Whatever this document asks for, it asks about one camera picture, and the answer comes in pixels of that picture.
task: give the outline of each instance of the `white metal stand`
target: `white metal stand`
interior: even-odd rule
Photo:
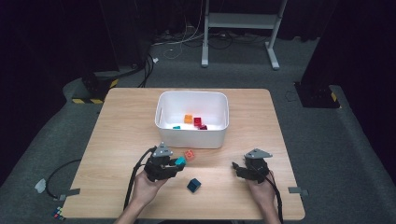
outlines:
[[[224,28],[250,28],[250,29],[266,29],[273,30],[269,42],[265,42],[268,56],[274,70],[279,69],[274,53],[274,43],[276,40],[277,31],[282,22],[283,12],[288,0],[282,0],[280,9],[276,15],[262,15],[262,14],[232,14],[232,13],[209,13],[209,0],[206,0],[205,6],[205,33],[204,43],[202,46],[202,67],[209,66],[209,48],[208,48],[208,32],[209,27],[224,27]]]

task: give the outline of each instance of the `white plastic container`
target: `white plastic container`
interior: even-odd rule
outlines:
[[[188,114],[201,118],[207,130],[184,123]],[[155,124],[169,147],[219,148],[229,124],[227,97],[214,91],[166,91],[158,101]]]

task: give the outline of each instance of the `wooden tabletop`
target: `wooden tabletop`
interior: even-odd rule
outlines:
[[[67,197],[65,217],[118,217],[130,176],[140,157],[161,143],[154,123],[159,97],[164,91],[181,89],[110,90],[93,129],[71,189],[79,195]],[[262,219],[245,180],[236,176],[232,161],[244,165],[244,154],[259,148],[273,154],[265,159],[275,173],[285,220],[304,218],[288,151],[268,90],[193,89],[217,91],[228,98],[230,124],[224,143],[217,149],[193,150],[195,159],[160,189],[140,218],[156,219]],[[177,158],[189,148],[172,148]],[[191,193],[190,180],[202,186]]]

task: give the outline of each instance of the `gray carpet floor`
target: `gray carpet floor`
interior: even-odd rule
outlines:
[[[219,48],[226,44],[220,40],[210,43]],[[301,105],[293,82],[301,80],[316,44],[278,39],[278,71],[271,68],[262,42],[210,49],[207,68],[201,67],[201,48],[155,46],[150,54],[159,61],[147,87],[269,90],[297,184],[309,191],[309,196],[303,197],[305,218],[286,223],[396,223],[395,186],[348,106],[342,88],[331,86],[342,108]],[[121,77],[117,88],[137,87],[143,75],[141,71]],[[0,223],[61,222],[51,213],[63,202],[53,201],[45,192],[38,194],[35,184],[60,165],[80,159],[88,144],[102,105],[73,104],[71,97],[79,82],[64,87],[68,102],[42,128],[1,187]],[[74,163],[57,173],[51,180],[51,191],[66,192],[77,168],[78,163]],[[69,218],[64,223],[113,221]]]

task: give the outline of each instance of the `hand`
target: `hand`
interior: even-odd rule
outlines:
[[[268,174],[267,178],[271,180],[271,182],[275,183],[273,179],[274,173],[272,171],[270,172],[271,174]],[[253,180],[246,179],[246,181],[250,188],[254,202],[259,206],[260,211],[262,212],[265,223],[280,223],[274,206],[275,191],[268,180],[265,179],[264,182],[260,184]]]
[[[148,174],[142,171],[134,179],[134,192],[128,206],[114,223],[134,223],[142,210],[151,203],[157,195],[158,190],[168,179],[151,182]]]

